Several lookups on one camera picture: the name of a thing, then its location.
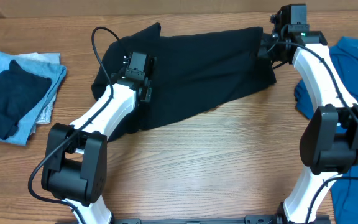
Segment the black t-shirt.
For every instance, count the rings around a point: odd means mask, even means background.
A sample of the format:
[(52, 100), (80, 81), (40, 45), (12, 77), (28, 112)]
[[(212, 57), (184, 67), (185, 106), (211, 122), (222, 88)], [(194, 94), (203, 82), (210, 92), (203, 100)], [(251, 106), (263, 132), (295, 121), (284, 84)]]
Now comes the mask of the black t-shirt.
[(261, 27), (173, 37), (160, 33), (161, 25), (155, 23), (112, 43), (103, 56), (104, 67), (91, 86), (96, 99), (108, 84), (106, 75), (123, 67), (125, 53), (142, 52), (157, 59), (150, 103), (127, 115), (110, 141), (182, 121), (276, 82), (270, 60), (257, 56), (264, 37)]

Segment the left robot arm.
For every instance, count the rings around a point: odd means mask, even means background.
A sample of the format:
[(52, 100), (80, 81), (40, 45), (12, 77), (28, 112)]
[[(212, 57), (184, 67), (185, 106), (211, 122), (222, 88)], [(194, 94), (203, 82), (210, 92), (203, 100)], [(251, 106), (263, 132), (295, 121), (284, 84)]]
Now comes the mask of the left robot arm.
[(69, 125), (57, 123), (49, 132), (41, 186), (71, 207), (77, 223), (114, 223), (102, 196), (108, 138), (140, 103), (150, 101), (155, 60), (138, 52), (125, 57), (123, 68), (82, 117)]

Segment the folded navy shirt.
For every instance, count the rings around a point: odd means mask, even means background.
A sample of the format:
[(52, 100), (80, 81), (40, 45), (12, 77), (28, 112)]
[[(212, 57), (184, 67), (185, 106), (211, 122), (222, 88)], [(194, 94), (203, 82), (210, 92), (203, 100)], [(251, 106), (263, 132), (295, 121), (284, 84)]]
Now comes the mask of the folded navy shirt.
[(48, 92), (52, 80), (27, 72), (11, 60), (0, 73), (0, 139), (6, 140), (19, 130), (19, 121)]

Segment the folded light blue shirt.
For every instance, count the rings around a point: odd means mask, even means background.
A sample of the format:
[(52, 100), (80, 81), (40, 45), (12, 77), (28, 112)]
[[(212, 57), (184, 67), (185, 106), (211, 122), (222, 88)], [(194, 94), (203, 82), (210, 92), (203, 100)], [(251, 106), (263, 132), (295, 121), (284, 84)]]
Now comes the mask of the folded light blue shirt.
[(51, 87), (45, 96), (18, 122), (18, 131), (5, 140), (7, 143), (25, 146), (41, 110), (54, 94), (57, 94), (58, 88), (67, 74), (67, 68), (62, 64), (39, 62), (0, 52), (0, 73), (9, 68), (11, 60), (15, 60), (27, 72), (52, 80)]

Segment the cardboard board at back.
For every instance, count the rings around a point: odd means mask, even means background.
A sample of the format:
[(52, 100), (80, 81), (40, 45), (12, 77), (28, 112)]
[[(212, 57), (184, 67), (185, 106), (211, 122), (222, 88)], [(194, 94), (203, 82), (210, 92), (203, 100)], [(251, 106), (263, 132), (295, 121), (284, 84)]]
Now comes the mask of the cardboard board at back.
[(358, 0), (0, 0), (0, 18), (275, 12), (299, 3), (309, 11), (358, 11)]

